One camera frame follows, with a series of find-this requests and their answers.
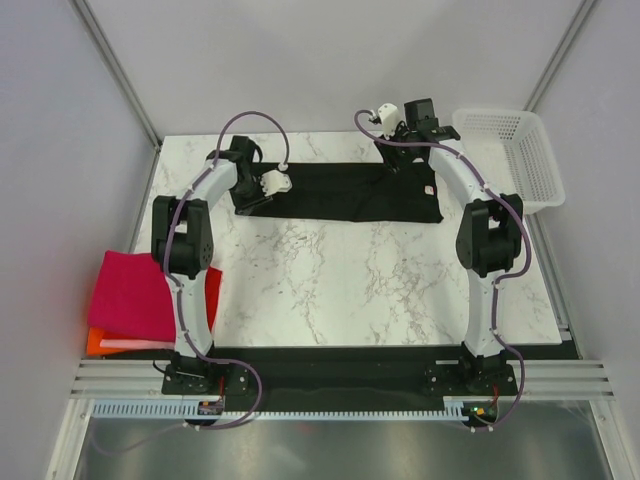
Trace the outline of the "black t shirt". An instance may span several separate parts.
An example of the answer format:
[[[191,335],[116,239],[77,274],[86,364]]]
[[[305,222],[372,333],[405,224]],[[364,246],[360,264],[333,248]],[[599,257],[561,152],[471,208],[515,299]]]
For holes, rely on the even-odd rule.
[[[231,194],[235,213],[244,216],[342,222],[443,220],[435,173],[424,162],[397,172],[381,163],[294,163],[286,174],[292,188],[271,198]]]

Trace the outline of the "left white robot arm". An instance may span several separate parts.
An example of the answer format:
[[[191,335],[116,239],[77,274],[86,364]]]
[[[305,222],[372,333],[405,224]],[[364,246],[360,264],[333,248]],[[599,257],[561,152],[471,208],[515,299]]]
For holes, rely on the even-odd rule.
[[[151,254],[169,286],[176,340],[165,367],[165,395],[207,395],[218,390],[221,367],[204,359],[213,347],[206,279],[214,254],[210,211],[228,192],[253,205],[264,199],[251,173],[260,147],[234,136],[228,149],[212,151],[198,174],[175,195],[152,204]]]

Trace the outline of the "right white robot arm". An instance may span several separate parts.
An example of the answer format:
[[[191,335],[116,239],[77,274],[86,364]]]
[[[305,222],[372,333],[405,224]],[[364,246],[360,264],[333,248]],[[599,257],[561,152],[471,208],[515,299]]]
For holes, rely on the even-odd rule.
[[[369,120],[382,129],[376,145],[386,165],[399,171],[417,159],[425,161],[462,208],[455,251],[467,272],[469,315],[458,363],[460,386],[473,394],[516,393],[505,342],[498,334],[498,309],[515,260],[531,256],[521,197],[490,186],[463,153],[455,128],[440,125],[431,100],[409,102],[403,110],[385,103]]]

